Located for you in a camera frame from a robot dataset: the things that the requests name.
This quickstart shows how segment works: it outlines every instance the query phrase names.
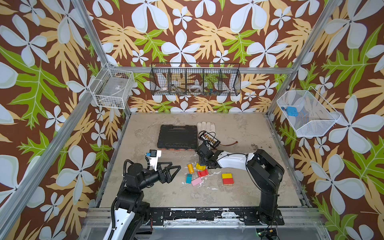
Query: wall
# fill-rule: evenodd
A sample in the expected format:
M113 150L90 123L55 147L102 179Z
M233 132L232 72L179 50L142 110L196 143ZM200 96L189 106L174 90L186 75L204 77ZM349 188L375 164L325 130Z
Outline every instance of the wall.
M271 116L302 188L337 240L384 238L383 6L344 1L291 83L315 87L343 115L324 137L297 138L279 109Z
M107 58L116 66L223 61L242 67L289 67L324 7L318 0L84 3L94 17ZM148 76L136 74L137 86L129 100L132 111L265 112L282 81L281 76L247 74L242 76L237 97L166 98L150 94Z
M0 14L1 211L100 64L69 0L0 1ZM121 111L89 106L8 240L78 238L123 122Z

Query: white wire basket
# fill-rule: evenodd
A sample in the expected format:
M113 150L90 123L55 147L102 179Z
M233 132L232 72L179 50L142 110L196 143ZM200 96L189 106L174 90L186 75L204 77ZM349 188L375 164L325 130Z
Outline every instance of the white wire basket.
M124 109L135 81L133 72L110 68L100 73L96 76L100 82L92 92L97 106Z
M296 108L298 115L295 117L289 116L284 110L282 112L298 137L324 136L341 117L341 114L323 96L312 88L317 93L315 96L310 90L287 91L277 100L280 108Z

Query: red block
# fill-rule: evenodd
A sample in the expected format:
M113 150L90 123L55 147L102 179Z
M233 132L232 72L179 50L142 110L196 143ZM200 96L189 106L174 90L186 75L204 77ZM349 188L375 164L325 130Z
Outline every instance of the red block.
M233 181L233 178L224 178L223 179L223 184L228 185L228 184L234 184L235 182Z
M206 169L206 170L204 170L204 171L202 171L202 172L197 172L197 175L198 175L199 177L205 177L205 176L207 176L207 175L208 175L208 169Z

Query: blue object in basket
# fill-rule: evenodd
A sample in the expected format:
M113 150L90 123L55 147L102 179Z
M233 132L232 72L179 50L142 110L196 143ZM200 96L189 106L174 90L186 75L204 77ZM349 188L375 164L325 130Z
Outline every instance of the blue object in basket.
M288 116L297 117L297 115L299 115L295 107L286 107L285 111Z

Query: black plastic case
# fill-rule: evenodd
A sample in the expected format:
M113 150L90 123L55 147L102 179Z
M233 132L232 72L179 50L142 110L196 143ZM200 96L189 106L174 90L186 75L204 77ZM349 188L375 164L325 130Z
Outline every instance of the black plastic case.
M157 147L160 149L197 148L197 126L161 125Z

